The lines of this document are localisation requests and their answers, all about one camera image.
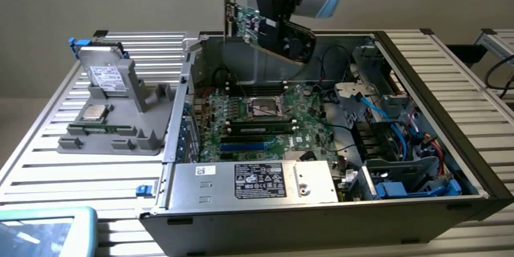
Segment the green graphics card black fan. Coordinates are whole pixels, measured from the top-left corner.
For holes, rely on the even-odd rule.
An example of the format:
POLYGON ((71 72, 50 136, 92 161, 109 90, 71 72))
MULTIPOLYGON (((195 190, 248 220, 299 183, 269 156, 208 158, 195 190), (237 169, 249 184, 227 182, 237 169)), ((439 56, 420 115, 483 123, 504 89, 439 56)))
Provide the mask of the green graphics card black fan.
POLYGON ((309 62, 316 43, 311 29, 292 21, 271 21, 256 8, 235 1, 224 5, 224 38, 240 37, 247 44, 297 64, 309 62))

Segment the green motherboard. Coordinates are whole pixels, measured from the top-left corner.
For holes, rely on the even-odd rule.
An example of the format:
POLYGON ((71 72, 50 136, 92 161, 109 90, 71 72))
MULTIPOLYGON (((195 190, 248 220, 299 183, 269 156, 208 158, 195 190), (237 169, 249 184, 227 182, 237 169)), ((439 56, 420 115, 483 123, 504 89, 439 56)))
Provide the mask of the green motherboard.
POLYGON ((203 93, 195 109, 200 132, 200 163, 229 161, 326 161, 334 178, 344 177, 346 160, 343 150, 335 145, 334 127, 326 119, 327 105, 335 102, 334 93, 316 84, 285 85, 283 97, 285 117, 281 119, 237 118, 237 100, 249 97, 231 97, 224 89, 211 88, 203 93), (296 120, 295 131, 265 137, 263 151, 221 152, 220 138, 227 134, 227 122, 261 120, 296 120))

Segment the installed RAM stick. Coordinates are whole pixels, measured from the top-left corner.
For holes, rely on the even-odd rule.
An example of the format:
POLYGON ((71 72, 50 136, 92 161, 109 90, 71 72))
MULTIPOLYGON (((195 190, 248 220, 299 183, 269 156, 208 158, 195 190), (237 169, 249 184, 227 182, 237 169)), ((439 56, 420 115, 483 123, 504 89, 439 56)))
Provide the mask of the installed RAM stick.
POLYGON ((296 120, 261 120, 227 122, 224 125, 231 136, 284 135, 295 131, 296 120))

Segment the black expansion slot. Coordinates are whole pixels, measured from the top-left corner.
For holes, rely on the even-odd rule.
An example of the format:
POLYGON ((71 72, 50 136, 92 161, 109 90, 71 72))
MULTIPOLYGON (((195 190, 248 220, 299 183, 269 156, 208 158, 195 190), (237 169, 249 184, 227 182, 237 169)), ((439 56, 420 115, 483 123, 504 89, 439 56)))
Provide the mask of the black expansion slot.
POLYGON ((227 136, 220 138, 220 143, 229 144, 229 143, 263 143, 265 141, 264 136, 259 135, 236 135, 236 136, 227 136))

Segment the silver hard disk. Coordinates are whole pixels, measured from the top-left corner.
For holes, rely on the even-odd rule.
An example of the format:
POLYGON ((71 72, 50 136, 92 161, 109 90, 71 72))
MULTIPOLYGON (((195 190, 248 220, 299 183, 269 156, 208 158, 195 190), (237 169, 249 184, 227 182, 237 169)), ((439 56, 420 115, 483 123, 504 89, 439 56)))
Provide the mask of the silver hard disk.
POLYGON ((95 87, 104 92, 125 92, 117 69, 121 52, 115 46, 83 46, 77 52, 81 66, 95 87))

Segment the blue disk caddy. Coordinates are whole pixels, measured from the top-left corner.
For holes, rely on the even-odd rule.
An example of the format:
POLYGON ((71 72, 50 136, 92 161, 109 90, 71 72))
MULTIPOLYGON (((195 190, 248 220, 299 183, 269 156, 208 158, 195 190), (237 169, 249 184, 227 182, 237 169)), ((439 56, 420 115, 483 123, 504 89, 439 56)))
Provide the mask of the blue disk caddy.
POLYGON ((87 47, 87 46, 107 46, 111 48, 116 48, 117 51, 120 52, 120 55, 124 59, 129 58, 129 54, 124 50, 123 44, 120 42, 112 43, 112 42, 95 42, 89 39, 75 39, 73 37, 68 39, 68 46, 69 49, 72 50, 75 58, 79 60, 79 51, 80 48, 87 47))

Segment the blue expansion slot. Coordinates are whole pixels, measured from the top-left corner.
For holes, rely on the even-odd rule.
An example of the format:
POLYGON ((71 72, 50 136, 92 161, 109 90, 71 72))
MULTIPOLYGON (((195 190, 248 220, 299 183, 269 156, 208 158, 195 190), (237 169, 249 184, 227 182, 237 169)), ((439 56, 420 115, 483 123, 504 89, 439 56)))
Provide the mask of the blue expansion slot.
POLYGON ((267 149, 264 143, 233 143, 233 144, 221 144, 219 150, 221 152, 233 152, 233 151, 263 151, 267 149))

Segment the silver CPU chip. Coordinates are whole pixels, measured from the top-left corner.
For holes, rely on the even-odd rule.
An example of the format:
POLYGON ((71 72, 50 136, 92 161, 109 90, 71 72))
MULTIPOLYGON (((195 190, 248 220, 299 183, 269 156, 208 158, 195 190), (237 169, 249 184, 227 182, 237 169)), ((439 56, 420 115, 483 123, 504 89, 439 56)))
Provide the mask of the silver CPU chip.
POLYGON ((108 114, 108 106, 101 104, 91 104, 81 113, 81 122, 99 122, 108 114))

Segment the green RAM stick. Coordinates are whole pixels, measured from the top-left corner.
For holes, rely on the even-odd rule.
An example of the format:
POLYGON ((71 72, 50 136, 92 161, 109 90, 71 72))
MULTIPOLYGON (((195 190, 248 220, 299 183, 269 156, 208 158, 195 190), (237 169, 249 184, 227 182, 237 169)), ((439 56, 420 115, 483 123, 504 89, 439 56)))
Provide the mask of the green RAM stick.
POLYGON ((76 133, 80 131, 88 134, 119 134, 121 130, 132 130, 132 126, 128 125, 105 125, 105 124, 69 124, 67 127, 68 133, 76 133))

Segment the grey parts rack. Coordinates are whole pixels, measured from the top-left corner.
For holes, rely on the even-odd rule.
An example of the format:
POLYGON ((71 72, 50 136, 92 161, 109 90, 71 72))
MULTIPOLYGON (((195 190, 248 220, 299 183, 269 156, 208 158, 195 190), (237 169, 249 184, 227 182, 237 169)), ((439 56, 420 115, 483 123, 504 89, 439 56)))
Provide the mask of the grey parts rack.
POLYGON ((167 83, 147 87, 137 78, 135 62, 121 59, 117 63, 125 92, 104 92, 92 84, 89 98, 75 124, 128 125, 132 130, 119 134, 88 134, 84 131, 68 133, 57 140, 57 152, 99 155, 157 155, 171 118, 175 92, 167 83), (108 114, 99 122, 81 122, 81 113, 91 104, 108 106, 108 114))

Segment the grey disk bay cage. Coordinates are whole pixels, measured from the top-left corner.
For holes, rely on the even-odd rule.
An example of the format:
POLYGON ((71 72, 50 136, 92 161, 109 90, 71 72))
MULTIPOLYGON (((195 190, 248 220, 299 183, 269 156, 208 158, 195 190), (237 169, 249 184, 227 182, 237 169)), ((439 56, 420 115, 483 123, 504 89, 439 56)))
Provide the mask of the grey disk bay cage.
POLYGON ((404 122, 358 122, 352 129, 362 165, 347 200, 459 196, 459 182, 446 170, 444 153, 404 122))

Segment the blue case latch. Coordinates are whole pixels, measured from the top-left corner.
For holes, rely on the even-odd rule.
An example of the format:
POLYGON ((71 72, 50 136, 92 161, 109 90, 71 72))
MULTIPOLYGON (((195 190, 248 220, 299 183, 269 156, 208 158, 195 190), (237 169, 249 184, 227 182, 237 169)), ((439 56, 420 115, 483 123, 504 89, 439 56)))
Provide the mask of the blue case latch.
POLYGON ((155 185, 139 185, 136 187, 136 197, 155 197, 156 186, 155 185))

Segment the black open PC case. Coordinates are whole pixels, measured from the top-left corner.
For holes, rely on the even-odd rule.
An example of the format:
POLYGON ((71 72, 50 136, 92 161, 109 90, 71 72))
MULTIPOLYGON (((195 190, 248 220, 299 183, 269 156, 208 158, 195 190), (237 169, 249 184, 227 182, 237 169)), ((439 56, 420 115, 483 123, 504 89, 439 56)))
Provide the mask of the black open PC case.
POLYGON ((498 161, 514 162, 514 115, 430 30, 320 32, 304 65, 267 55, 241 38, 205 35, 187 46, 155 205, 137 218, 172 257, 423 244, 514 205, 490 166, 498 161), (346 160, 344 177, 331 176, 336 203, 215 212, 167 208, 176 165, 201 164, 199 99, 229 82, 316 84, 334 93, 326 119, 346 160), (440 145, 462 195, 346 199, 362 165, 355 123, 392 121, 440 145))

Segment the teal teach pendant screen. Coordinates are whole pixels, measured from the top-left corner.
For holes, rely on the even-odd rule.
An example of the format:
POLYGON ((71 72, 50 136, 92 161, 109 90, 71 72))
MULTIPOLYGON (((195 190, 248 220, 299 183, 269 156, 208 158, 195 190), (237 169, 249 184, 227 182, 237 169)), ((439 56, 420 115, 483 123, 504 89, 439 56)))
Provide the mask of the teal teach pendant screen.
POLYGON ((95 257, 96 247, 93 208, 0 209, 0 257, 95 257))

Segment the CPU socket metal frame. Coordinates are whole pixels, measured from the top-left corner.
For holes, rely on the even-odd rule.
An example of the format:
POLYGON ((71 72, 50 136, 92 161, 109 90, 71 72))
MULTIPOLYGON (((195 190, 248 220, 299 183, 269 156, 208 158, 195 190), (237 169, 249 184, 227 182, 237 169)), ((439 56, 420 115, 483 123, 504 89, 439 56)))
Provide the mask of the CPU socket metal frame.
POLYGON ((251 97, 237 100, 239 119, 281 119, 284 117, 285 109, 281 96, 251 97))

